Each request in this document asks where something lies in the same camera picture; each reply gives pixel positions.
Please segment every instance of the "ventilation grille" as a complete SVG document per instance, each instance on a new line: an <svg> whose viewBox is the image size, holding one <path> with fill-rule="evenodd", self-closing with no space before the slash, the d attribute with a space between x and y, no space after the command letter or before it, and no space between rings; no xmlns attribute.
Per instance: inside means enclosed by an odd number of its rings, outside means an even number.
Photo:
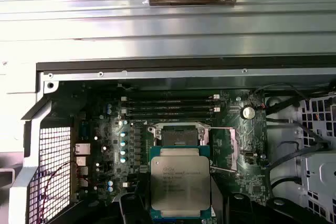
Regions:
<svg viewBox="0 0 336 224"><path fill-rule="evenodd" d="M318 193L315 193L313 191L308 191L308 195L312 198L314 198L315 200L319 200L319 195Z"/></svg>
<svg viewBox="0 0 336 224"><path fill-rule="evenodd" d="M319 215L320 217L327 219L327 212L323 207L321 207L316 202L308 200L308 209L313 212L314 214Z"/></svg>
<svg viewBox="0 0 336 224"><path fill-rule="evenodd" d="M333 214L330 213L330 221L336 224L336 199L332 199Z"/></svg>
<svg viewBox="0 0 336 224"><path fill-rule="evenodd" d="M302 106L302 124L318 135L336 137L336 105L335 97L311 99L305 101ZM314 138L306 132L303 133L303 145L314 145Z"/></svg>
<svg viewBox="0 0 336 224"><path fill-rule="evenodd" d="M39 167L30 182L29 224L47 223L69 205L70 151L70 127L40 130Z"/></svg>

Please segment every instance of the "mounting hole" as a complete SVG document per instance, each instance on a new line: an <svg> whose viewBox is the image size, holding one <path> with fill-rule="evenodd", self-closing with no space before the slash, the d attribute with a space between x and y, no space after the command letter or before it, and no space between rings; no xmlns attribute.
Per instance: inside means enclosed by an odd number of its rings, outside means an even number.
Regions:
<svg viewBox="0 0 336 224"><path fill-rule="evenodd" d="M49 89L52 89L52 88L54 87L54 84L53 84L52 82L49 82L49 83L47 84L47 87L48 87Z"/></svg>

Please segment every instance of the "screw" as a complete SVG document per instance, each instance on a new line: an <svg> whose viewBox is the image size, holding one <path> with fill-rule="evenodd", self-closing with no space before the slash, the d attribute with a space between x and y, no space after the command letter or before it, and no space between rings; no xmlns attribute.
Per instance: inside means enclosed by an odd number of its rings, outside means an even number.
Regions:
<svg viewBox="0 0 336 224"><path fill-rule="evenodd" d="M281 199L275 199L274 204L278 206L283 206L285 203Z"/></svg>
<svg viewBox="0 0 336 224"><path fill-rule="evenodd" d="M236 199L244 199L243 195L241 194L235 194Z"/></svg>

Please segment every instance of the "cable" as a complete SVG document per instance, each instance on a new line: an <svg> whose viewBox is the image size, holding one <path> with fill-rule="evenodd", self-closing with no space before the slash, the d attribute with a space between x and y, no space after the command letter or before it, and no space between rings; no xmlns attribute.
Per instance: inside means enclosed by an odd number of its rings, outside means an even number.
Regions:
<svg viewBox="0 0 336 224"><path fill-rule="evenodd" d="M44 209L45 209L45 203L46 203L46 198L47 198L46 195L47 195L47 190L48 190L48 186L49 186L49 183L50 183L51 179L57 174L57 172L58 172L59 170L61 170L64 166L66 166L66 165L68 165L68 164L71 164L71 163L75 163L75 165L78 166L77 163L76 163L75 161L69 161L69 162L66 162L66 163L62 164L60 167L58 167L57 170L54 171L54 172L52 173L52 175L50 176L50 178L48 178L48 180L47 180L47 185L44 187L44 193L45 193L45 196L44 196L44 198L43 198L43 203L42 203L42 207L41 207L41 213L40 213L40 216L39 216L39 218L38 218L38 222L37 222L37 224L41 224L41 219L42 219L43 216L44 216Z"/></svg>
<svg viewBox="0 0 336 224"><path fill-rule="evenodd" d="M311 147L307 147L304 149L299 150L298 152L293 152L290 153L284 157L281 157L280 159L276 160L273 164L271 164L270 166L268 166L265 170L265 181L266 181L266 186L268 188L269 194L271 196L271 198L274 198L274 194L272 191L272 185L271 185L271 181L270 181L270 173L271 170L274 169L275 167L283 164L286 161L291 160L292 158L298 157L298 156L302 156L308 153L312 153L312 152L316 152L318 150L323 149L323 146L318 143L317 145L311 146Z"/></svg>
<svg viewBox="0 0 336 224"><path fill-rule="evenodd" d="M296 151L299 150L300 144L296 141L282 141L280 144L278 144L277 148L279 148L283 144L295 144L296 145Z"/></svg>
<svg viewBox="0 0 336 224"><path fill-rule="evenodd" d="M330 147L330 142L324 140L323 138L321 138L318 134L316 134L315 132L311 131L310 129L308 129L307 127L305 127L304 125L302 125L301 123L294 121L294 120L290 120L290 119L273 119L273 118L266 118L267 122L273 122L273 123L286 123L286 124L292 124L294 126L300 127L302 128L303 131L305 131L308 135L314 137L314 140L316 142L316 145L313 145L311 147L307 147L307 148L303 148L297 152L293 152L290 153L280 159L278 159L277 161L275 161L273 164L271 164L270 166L268 166L265 170L265 180L266 180L266 185L268 187L269 193L271 195L271 198L274 197L274 194L272 192L272 186L271 186L271 182L270 182L270 172L272 169L274 169L275 167L281 165L282 163L291 160L292 158L301 156L301 155L305 155L308 153L312 153L312 152L316 152L319 150L323 150L324 149L324 144L328 143L328 148Z"/></svg>
<svg viewBox="0 0 336 224"><path fill-rule="evenodd" d="M321 138L318 134L316 134L315 132L311 131L310 129L308 129L307 127L305 127L304 125L302 125L301 123L291 120L291 119L273 119L273 118L266 118L267 122L272 122L272 123L286 123L286 124L290 124L293 126L297 126L300 127L304 132L306 132L308 135L310 135L311 137L314 138L315 142L318 143L329 143L329 141L324 140L323 138Z"/></svg>
<svg viewBox="0 0 336 224"><path fill-rule="evenodd" d="M288 178L282 178L282 179L279 179L279 180L275 181L275 182L271 185L271 187L274 188L274 187L276 187L277 185L279 185L279 184L281 184L281 183L283 183L283 182L289 182L289 181L291 181L291 182L295 182L296 184L300 184L300 185L302 185L302 180L301 180L301 178L299 178L299 177L288 177Z"/></svg>
<svg viewBox="0 0 336 224"><path fill-rule="evenodd" d="M329 95L329 91L331 91L332 88L330 87L325 87L324 89L319 89L316 91L310 91L310 92L306 92L307 96L310 98L318 98L318 97L325 97ZM295 96L295 97L291 97L285 101L279 102L271 107L267 107L266 108L266 115L271 115L274 113L278 113L279 111L299 103L300 101L302 101L303 98L301 96Z"/></svg>
<svg viewBox="0 0 336 224"><path fill-rule="evenodd" d="M289 84L289 83L284 83L284 82L280 82L280 83L273 83L273 84L269 84L269 85L265 85L265 86L262 86L258 89L256 89L253 94L256 94L258 93L260 90L263 90L263 89L266 89L266 88L269 88L269 87L273 87L273 86L278 86L278 85L286 85L286 86L289 86L291 87L299 96L301 96L303 99L305 99L306 101L309 101L309 98L303 94L300 90L298 90L297 88L295 88L292 84Z"/></svg>

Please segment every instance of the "motherboard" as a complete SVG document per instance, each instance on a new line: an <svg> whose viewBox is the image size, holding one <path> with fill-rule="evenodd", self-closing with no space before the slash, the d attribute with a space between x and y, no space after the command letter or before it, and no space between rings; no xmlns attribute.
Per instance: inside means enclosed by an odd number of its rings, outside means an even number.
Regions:
<svg viewBox="0 0 336 224"><path fill-rule="evenodd" d="M90 97L85 116L79 118L78 124L78 195L112 202L120 193L134 190L139 174L162 175L157 168L151 167L154 158L168 162L172 160L168 156L183 156L184 163L202 160L194 169L203 167L204 159L208 160L208 173L215 173L220 178L218 186L223 190L248 195L262 205L269 198L264 174L268 155L262 94L250 90L100 93ZM154 164L161 167L159 161ZM174 165L161 168L178 167ZM189 176L188 167L183 167L182 173ZM204 172L205 168L196 169L194 174ZM177 180L178 185L169 184L170 188L175 188L172 201L181 196L178 191L184 189L180 185L184 182L188 185L187 180L182 178L182 181ZM152 197L152 206L159 205ZM154 220L162 218L157 211L153 213ZM171 216L171 211L161 213L173 219L181 217L178 211ZM216 223L210 208L209 213L205 215L207 223Z"/></svg>

